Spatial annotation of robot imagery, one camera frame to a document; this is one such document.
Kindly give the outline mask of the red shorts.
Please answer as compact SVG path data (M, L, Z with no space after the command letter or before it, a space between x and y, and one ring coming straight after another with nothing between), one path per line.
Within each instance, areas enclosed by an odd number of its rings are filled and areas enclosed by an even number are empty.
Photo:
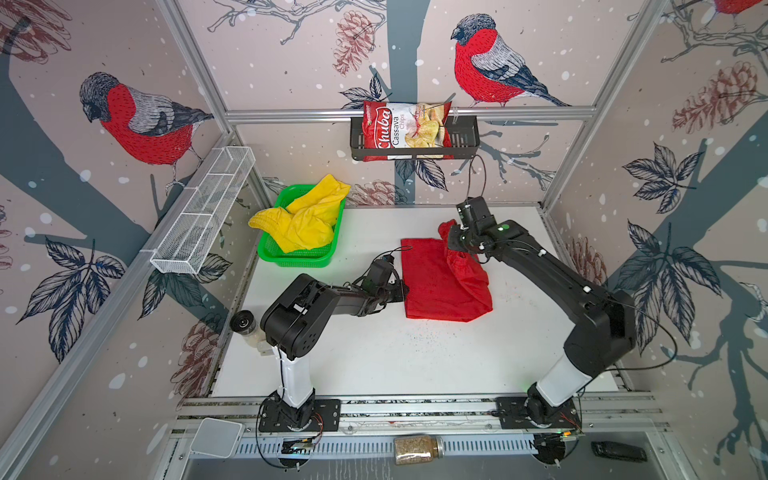
M407 318L467 323L493 310L485 270L469 254L448 247L456 225L454 220L442 223L438 239L401 241Z

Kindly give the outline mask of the yellow shorts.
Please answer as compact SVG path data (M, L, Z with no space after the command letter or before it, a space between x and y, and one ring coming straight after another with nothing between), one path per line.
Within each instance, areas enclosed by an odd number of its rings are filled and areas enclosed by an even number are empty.
M328 174L287 206L258 212L248 225L269 234L286 254L325 247L334 239L341 203L350 190Z

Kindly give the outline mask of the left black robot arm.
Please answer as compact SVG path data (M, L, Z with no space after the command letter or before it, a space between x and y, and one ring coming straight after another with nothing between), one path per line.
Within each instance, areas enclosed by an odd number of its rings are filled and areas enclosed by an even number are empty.
M315 414L315 388L306 356L318 343L334 315L366 317L391 303L403 303L408 287L394 256L377 256L363 275L342 286L323 283L302 273L262 316L260 327L278 357L279 417L292 429L307 426Z

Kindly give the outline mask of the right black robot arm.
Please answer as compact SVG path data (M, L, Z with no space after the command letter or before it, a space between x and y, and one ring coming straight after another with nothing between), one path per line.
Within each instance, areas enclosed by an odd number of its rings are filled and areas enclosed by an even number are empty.
M484 198L468 197L456 209L460 224L449 230L451 250L482 254L516 269L574 324L561 357L527 390L528 417L536 426L548 427L579 390L635 349L633 301L625 291L609 291L579 275L519 223L497 222Z

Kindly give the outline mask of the green plastic basket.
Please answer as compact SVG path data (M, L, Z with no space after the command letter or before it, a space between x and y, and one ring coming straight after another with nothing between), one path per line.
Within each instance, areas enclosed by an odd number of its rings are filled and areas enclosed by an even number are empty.
M296 184L285 187L275 200L276 207L287 207L293 200L307 194L314 188L312 184ZM336 225L333 227L332 242L311 250L296 250L285 253L273 237L264 232L258 245L258 255L262 261L274 263L286 268L324 268L331 263L337 249L341 232L346 201L340 203Z

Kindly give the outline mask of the red Chuba chips bag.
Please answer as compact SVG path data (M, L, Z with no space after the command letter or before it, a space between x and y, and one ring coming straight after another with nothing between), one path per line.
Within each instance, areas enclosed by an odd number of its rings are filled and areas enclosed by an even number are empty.
M363 102L363 143L367 150L450 148L446 121L451 102Z

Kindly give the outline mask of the black-capped white bottle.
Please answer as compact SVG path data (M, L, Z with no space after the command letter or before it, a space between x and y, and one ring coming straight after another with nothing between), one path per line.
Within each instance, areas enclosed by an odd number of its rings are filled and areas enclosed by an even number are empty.
M256 349L261 356L272 356L273 347L267 342L266 334L259 326L253 313L240 310L230 319L230 329L239 334L246 344Z

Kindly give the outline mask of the glass jar of grains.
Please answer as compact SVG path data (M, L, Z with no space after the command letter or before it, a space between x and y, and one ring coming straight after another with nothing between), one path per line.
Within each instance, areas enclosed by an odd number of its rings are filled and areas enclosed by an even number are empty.
M400 436L394 439L395 464L398 466L429 463L445 455L443 441L433 435Z

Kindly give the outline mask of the white square pad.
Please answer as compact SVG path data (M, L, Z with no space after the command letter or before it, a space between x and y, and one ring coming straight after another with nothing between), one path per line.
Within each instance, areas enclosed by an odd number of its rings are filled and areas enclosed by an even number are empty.
M240 443L244 429L239 422L204 418L192 439L190 452L212 458L230 458Z

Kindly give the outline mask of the black remote device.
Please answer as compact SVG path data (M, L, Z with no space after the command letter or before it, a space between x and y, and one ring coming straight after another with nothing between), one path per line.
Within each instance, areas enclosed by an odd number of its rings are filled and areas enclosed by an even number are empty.
M646 451L638 446L614 441L594 441L591 443L593 454L599 458L645 463L648 461Z

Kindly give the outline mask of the black wall shelf basket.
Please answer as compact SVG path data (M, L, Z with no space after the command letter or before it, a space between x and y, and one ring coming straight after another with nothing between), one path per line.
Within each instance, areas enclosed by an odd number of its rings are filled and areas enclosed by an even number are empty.
M471 159L480 147L476 116L451 116L447 122L446 137L450 147L439 148L390 148L369 149L364 147L363 120L352 118L350 125L350 151L354 160L364 161L368 157L383 157L394 160L463 160Z

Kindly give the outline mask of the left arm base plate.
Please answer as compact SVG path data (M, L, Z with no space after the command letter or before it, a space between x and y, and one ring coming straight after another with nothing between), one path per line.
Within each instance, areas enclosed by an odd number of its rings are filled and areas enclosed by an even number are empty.
M257 428L264 433L336 432L341 417L339 399L311 396L294 408L278 396L267 397L257 414Z

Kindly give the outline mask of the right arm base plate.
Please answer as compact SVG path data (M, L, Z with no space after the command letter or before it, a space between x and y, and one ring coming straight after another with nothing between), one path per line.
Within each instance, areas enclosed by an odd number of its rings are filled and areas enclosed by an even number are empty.
M502 396L495 399L492 415L499 419L503 430L580 429L579 411L572 399L558 407L546 401L526 396Z

